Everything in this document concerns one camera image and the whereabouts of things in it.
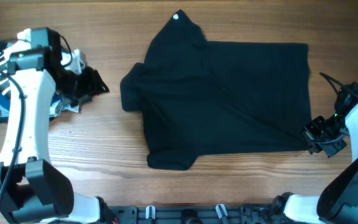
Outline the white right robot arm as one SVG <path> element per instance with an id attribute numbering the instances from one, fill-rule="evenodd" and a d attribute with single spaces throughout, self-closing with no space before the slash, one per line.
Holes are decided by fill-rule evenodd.
<path id="1" fill-rule="evenodd" d="M 336 94 L 334 114 L 312 120 L 303 135 L 310 153 L 328 157 L 344 149 L 348 137 L 351 161 L 318 196 L 277 196 L 268 214 L 272 223 L 358 223 L 358 83 L 342 85 Z"/>

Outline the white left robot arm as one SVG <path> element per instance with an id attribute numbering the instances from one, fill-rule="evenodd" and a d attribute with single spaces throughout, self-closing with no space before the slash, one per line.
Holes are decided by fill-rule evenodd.
<path id="1" fill-rule="evenodd" d="M 26 29 L 0 52 L 0 94 L 10 101 L 0 153 L 0 215 L 9 223 L 117 223 L 101 197 L 77 194 L 50 162 L 54 95 L 80 106 L 108 92 L 79 50 L 48 27 Z"/>

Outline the black t-shirt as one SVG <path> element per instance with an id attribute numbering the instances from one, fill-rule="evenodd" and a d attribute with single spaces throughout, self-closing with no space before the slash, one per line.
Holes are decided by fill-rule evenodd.
<path id="1" fill-rule="evenodd" d="M 311 121 L 308 46 L 209 41 L 179 10 L 121 80 L 140 112 L 153 169 L 188 170 L 212 154 L 302 151 Z"/>

